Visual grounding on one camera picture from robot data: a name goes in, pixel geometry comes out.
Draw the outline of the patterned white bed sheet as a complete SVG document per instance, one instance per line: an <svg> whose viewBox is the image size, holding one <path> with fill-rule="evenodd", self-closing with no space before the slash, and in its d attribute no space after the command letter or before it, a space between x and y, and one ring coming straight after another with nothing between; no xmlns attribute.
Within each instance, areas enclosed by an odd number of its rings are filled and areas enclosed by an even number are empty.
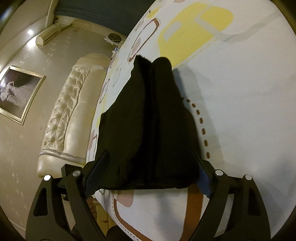
<svg viewBox="0 0 296 241"><path fill-rule="evenodd" d="M170 60L202 158L250 175L272 240L295 240L295 1L155 1L108 68L88 161L137 54Z"/></svg>

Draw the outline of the framed wall picture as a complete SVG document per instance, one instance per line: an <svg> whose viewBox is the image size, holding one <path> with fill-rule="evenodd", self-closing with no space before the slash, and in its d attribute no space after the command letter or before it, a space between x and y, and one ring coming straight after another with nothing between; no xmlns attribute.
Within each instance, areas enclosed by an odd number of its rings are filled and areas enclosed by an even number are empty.
<svg viewBox="0 0 296 241"><path fill-rule="evenodd" d="M1 115L23 125L45 75L9 66L1 78Z"/></svg>

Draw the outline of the white wall air conditioner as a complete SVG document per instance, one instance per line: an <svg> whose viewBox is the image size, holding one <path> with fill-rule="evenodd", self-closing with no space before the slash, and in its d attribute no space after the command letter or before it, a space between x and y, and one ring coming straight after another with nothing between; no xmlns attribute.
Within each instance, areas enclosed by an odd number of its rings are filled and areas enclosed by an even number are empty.
<svg viewBox="0 0 296 241"><path fill-rule="evenodd" d="M53 38L55 38L60 32L71 27L70 25L61 25L61 24L53 24L50 27L46 28L43 32L41 32L35 40L37 46L44 46L48 42L50 42Z"/></svg>

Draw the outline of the dark teal curtain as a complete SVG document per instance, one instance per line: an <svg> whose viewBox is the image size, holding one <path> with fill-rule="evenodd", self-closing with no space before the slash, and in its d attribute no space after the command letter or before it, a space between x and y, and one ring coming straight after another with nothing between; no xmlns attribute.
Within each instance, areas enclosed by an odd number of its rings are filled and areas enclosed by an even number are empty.
<svg viewBox="0 0 296 241"><path fill-rule="evenodd" d="M128 36L153 0L62 0L56 15L89 21Z"/></svg>

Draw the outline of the cream tufted headboard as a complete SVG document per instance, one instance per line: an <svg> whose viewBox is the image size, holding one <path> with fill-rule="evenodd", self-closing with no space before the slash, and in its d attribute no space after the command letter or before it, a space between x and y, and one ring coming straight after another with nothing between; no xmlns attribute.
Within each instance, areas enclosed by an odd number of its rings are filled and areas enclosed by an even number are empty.
<svg viewBox="0 0 296 241"><path fill-rule="evenodd" d="M38 156L37 175L62 176L86 164L93 118L111 59L91 53L77 60L54 104Z"/></svg>

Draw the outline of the black pants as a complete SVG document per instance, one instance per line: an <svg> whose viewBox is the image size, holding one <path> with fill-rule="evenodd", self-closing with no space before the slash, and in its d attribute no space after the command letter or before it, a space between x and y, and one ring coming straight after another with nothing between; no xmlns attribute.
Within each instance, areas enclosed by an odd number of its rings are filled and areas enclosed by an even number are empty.
<svg viewBox="0 0 296 241"><path fill-rule="evenodd" d="M136 56L131 76L101 115L96 189L186 188L199 179L195 121L170 61Z"/></svg>

